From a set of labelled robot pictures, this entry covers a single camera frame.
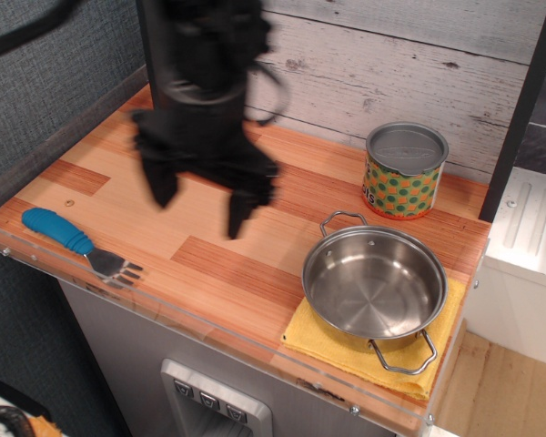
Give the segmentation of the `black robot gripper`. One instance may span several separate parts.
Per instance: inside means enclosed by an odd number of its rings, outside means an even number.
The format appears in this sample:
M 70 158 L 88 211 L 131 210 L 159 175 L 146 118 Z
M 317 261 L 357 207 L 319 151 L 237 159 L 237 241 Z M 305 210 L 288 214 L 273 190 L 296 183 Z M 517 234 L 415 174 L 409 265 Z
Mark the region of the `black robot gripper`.
M 166 208 L 178 193 L 178 176 L 195 173 L 234 190 L 227 235 L 236 239 L 258 205 L 273 199 L 278 166 L 245 134 L 246 90 L 208 102 L 173 101 L 169 108 L 138 110 L 136 149 L 154 201 Z

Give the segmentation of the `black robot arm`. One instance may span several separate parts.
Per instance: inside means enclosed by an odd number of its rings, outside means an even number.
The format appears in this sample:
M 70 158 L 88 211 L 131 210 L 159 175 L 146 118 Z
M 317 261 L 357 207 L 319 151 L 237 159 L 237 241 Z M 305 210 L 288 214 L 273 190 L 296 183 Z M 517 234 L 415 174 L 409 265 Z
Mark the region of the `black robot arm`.
M 272 199 L 276 163 L 244 130 L 248 72 L 268 51 L 259 1 L 139 1 L 154 107 L 140 110 L 136 149 L 166 207 L 189 172 L 229 188 L 227 234 Z

